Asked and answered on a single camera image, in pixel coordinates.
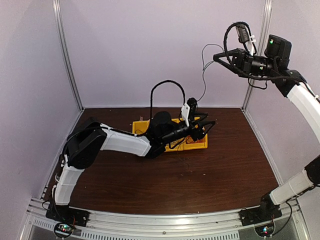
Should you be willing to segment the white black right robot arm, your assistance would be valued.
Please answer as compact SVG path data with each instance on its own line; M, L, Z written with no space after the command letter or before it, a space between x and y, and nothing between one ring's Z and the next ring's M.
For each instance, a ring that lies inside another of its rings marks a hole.
M224 52L215 54L214 61L241 78L271 81L297 108L318 138L320 136L320 99L297 70L288 68L292 43L271 34L268 37L264 56L257 56L246 48L228 50L227 39L227 36L223 39ZM320 158L316 157L302 171L262 196L259 207L255 209L256 216L261 221L280 217L281 204L319 184Z

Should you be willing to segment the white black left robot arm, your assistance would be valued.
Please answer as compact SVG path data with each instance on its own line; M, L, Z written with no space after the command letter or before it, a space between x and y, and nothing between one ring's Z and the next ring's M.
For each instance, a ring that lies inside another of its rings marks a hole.
M215 125L207 121L207 113L191 113L179 122L172 120L167 111L160 111L150 119L147 130L136 134L122 131L89 118L68 139L61 153L62 172L52 187L46 217L59 222L80 221L87 212L77 213L70 208L70 199L79 177L89 168L101 151L129 153L154 159L172 148L173 142L191 137L203 139Z

